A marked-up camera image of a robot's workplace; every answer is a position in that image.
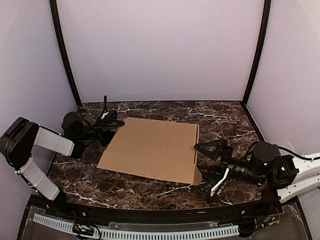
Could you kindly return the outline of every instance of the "white wall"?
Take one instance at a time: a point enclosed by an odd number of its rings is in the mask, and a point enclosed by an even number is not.
[[[22,116],[61,132],[76,110],[60,57],[48,0],[0,1],[0,136]],[[52,152],[33,158],[46,171]],[[0,239],[15,239],[30,193],[0,155]]]
[[[268,142],[320,152],[320,2],[275,0],[248,108]],[[300,198],[320,240],[320,190]]]
[[[263,0],[59,0],[83,102],[241,100]]]

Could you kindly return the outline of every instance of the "black frame pole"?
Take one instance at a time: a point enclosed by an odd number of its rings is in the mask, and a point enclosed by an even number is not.
[[[244,104],[245,106],[248,103],[250,93],[251,93],[251,90],[252,90],[252,87],[254,85],[254,81],[256,78],[256,74],[257,74],[257,70],[258,70],[258,66],[259,66],[259,61],[260,61],[262,49],[263,49],[264,42],[265,42],[266,32],[267,32],[270,7],[271,7],[271,0],[264,0],[258,42],[257,42],[256,49],[255,49],[255,54],[254,54],[254,58],[253,58],[250,76],[249,76],[248,83],[246,85],[246,89],[245,89],[244,96],[242,99],[242,104]]]
[[[69,82],[69,85],[70,85],[70,88],[71,88],[71,91],[73,94],[73,98],[75,100],[77,107],[79,108],[82,105],[82,102],[81,102],[80,95],[79,95],[79,92],[78,92],[78,89],[76,86],[75,78],[72,74],[69,58],[67,55],[67,49],[66,49],[66,45],[65,45],[63,34],[62,34],[61,25],[60,25],[57,0],[50,0],[50,7],[51,7],[51,14],[52,14],[52,20],[53,20],[56,40],[59,45],[64,70],[65,70],[66,76],[68,78],[68,82]]]

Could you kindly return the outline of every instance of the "white backdrop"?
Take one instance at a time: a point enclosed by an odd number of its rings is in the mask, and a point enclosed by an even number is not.
[[[24,117],[58,133],[65,114],[77,109],[59,53],[48,0],[0,0],[0,136]],[[35,147],[46,172],[54,153]],[[17,239],[35,194],[0,154],[0,239]]]
[[[58,0],[81,100],[241,100],[263,2]]]

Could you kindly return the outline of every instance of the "cardboard sheet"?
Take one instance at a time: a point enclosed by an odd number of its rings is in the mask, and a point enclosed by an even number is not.
[[[197,124],[128,117],[104,151],[98,168],[199,185]]]

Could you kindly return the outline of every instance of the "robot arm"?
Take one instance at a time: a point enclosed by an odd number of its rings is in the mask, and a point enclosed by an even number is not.
[[[208,151],[206,147],[215,147],[215,150]],[[320,153],[299,156],[289,151],[294,156],[282,156],[280,149],[285,148],[268,142],[256,142],[238,159],[232,157],[233,149],[223,139],[198,143],[194,148],[213,161],[220,157],[218,167],[198,166],[200,170],[213,172],[207,177],[204,175],[207,182],[200,185],[202,195],[208,197],[208,203],[231,178],[257,187],[267,182],[268,188],[261,192],[262,201],[279,201],[281,204],[320,185]]]
[[[99,140],[104,147],[111,141],[115,134],[111,130],[125,125],[117,117],[116,111],[107,109],[107,96],[104,96],[102,113],[92,126],[75,112],[69,112],[62,123],[64,136],[19,117],[0,138],[0,153],[30,188],[61,207],[67,201],[67,196],[34,162],[31,154],[33,147],[79,159],[87,147],[84,141]]]

